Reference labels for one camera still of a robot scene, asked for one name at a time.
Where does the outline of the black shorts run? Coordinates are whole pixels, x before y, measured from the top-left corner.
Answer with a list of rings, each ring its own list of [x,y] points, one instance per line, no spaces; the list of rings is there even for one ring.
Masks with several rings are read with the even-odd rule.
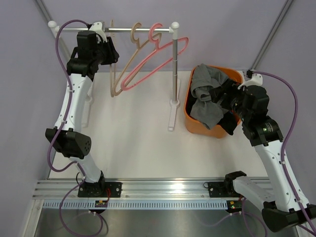
[[[197,99],[193,96],[189,100],[189,113],[190,114],[196,100]],[[233,112],[227,112],[224,115],[224,117],[217,123],[217,125],[220,125],[229,135],[232,135],[234,133],[234,129],[238,126],[239,123],[240,123],[240,120],[237,117],[237,115],[235,115]]]

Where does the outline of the grey shorts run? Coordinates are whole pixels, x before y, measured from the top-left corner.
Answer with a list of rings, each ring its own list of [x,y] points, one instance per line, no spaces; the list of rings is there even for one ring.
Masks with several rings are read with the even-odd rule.
[[[205,64],[200,64],[194,70],[190,91],[196,101],[190,116],[209,130],[217,125],[227,112],[226,109],[212,102],[210,90],[220,87],[228,78],[221,70]]]

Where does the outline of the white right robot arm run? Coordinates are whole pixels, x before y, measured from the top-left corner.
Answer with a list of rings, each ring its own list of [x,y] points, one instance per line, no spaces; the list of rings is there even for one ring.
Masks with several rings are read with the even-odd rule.
[[[240,194],[255,205],[272,232],[315,219],[316,206],[309,202],[296,181],[279,125],[267,115],[269,97],[265,88],[240,85],[228,79],[209,92],[212,102],[240,118],[243,133],[259,155],[274,193],[269,194],[241,171],[225,176],[224,192],[229,196]]]

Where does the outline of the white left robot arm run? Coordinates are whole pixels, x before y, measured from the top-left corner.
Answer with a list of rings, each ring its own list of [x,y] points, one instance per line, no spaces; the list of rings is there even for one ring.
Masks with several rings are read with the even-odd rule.
[[[50,147],[76,163],[85,180],[79,186],[79,197],[100,197],[106,193],[103,172],[91,157],[92,141],[81,133],[82,116],[86,97],[100,65],[117,62],[116,52],[110,37],[93,30],[77,34],[74,48],[66,66],[67,88],[59,119],[45,136]]]

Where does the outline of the orange plastic basket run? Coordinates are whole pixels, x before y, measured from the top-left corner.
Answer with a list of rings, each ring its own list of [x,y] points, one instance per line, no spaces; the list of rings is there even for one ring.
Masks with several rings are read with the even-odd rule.
[[[243,82],[243,75],[234,69],[225,68],[225,67],[218,67],[218,66],[214,66],[214,65],[211,65],[211,67],[214,67],[214,68],[221,70],[226,75],[228,75],[230,79],[233,79],[238,83]],[[193,134],[205,135],[205,136],[210,136],[210,137],[214,137],[214,138],[218,138],[218,139],[224,138],[228,135],[228,133],[220,125],[216,125],[212,129],[207,129],[202,123],[193,119],[190,116],[189,100],[192,98],[190,86],[191,86],[192,77],[193,77],[193,73],[194,73],[195,69],[196,68],[193,68],[191,70],[191,73],[189,76],[189,81],[187,84],[186,97],[184,100],[183,111],[184,111],[184,116],[185,116],[185,127],[190,133],[193,133]]]

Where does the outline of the metal clothes rack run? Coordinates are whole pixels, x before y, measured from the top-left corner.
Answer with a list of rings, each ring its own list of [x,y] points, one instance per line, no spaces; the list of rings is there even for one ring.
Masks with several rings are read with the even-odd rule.
[[[143,43],[146,40],[149,40],[149,43],[153,43],[154,50],[150,53],[146,58],[139,63],[128,75],[124,78],[122,77],[121,81],[118,84],[117,90],[120,88],[123,91],[127,91],[139,83],[143,82],[145,79],[152,76],[158,70],[162,69],[168,63],[172,62],[172,98],[170,100],[170,116],[168,122],[168,130],[173,131],[175,127],[176,121],[176,112],[177,108],[180,105],[178,99],[178,93],[180,88],[180,81],[178,80],[178,55],[180,55],[188,46],[189,39],[187,37],[179,38],[178,37],[178,28],[179,23],[173,22],[169,28],[163,28],[162,24],[155,23],[149,29],[140,28],[136,30],[135,37],[140,39],[140,42]],[[111,36],[114,36],[115,33],[131,33],[131,28],[115,28],[111,26],[109,28],[105,27],[105,33],[109,33]],[[172,46],[172,58],[158,66],[156,69],[152,70],[148,75],[137,81],[132,86],[129,86],[130,82],[134,79],[134,77],[138,74],[141,68],[152,58],[154,55],[161,52],[163,49]]]

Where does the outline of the aluminium mounting rail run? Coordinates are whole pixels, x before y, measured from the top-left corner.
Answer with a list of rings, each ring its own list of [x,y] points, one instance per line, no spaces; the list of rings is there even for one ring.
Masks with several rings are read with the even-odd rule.
[[[217,179],[109,179],[109,182],[121,182],[123,199],[209,199],[206,188],[208,182]],[[61,199],[77,185],[74,179],[39,180],[35,185],[33,199]]]

